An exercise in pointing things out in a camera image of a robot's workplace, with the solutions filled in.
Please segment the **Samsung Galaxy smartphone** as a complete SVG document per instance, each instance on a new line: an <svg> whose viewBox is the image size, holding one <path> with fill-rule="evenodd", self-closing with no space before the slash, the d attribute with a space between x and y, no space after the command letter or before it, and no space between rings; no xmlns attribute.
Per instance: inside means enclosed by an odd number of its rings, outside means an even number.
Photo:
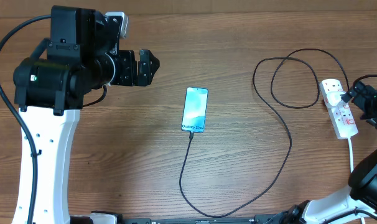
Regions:
<svg viewBox="0 0 377 224"><path fill-rule="evenodd" d="M208 103L208 89L188 87L182 115L181 130L203 133Z"/></svg>

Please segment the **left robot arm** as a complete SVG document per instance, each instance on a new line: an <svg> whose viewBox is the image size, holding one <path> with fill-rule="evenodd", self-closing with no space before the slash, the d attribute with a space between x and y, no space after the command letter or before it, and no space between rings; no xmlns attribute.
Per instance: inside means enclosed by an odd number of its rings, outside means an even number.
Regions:
<svg viewBox="0 0 377 224"><path fill-rule="evenodd" d="M121 50L128 17L54 6L50 37L15 69L14 101L24 122L14 223L122 223L122 215L68 211L68 174L84 96L109 85L148 86L160 61L150 50Z"/></svg>

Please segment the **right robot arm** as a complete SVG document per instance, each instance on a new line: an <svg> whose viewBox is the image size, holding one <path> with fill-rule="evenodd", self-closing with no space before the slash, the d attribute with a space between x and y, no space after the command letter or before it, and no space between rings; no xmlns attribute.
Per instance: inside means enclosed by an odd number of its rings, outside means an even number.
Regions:
<svg viewBox="0 0 377 224"><path fill-rule="evenodd" d="M348 91L340 82L327 79L320 83L323 100L339 139L350 139L358 131L350 112L353 103L362 110L361 119L377 129L377 88L357 78ZM348 184L320 200L306 200L292 206L280 223L346 223L363 217L377 221L377 149L352 171Z"/></svg>

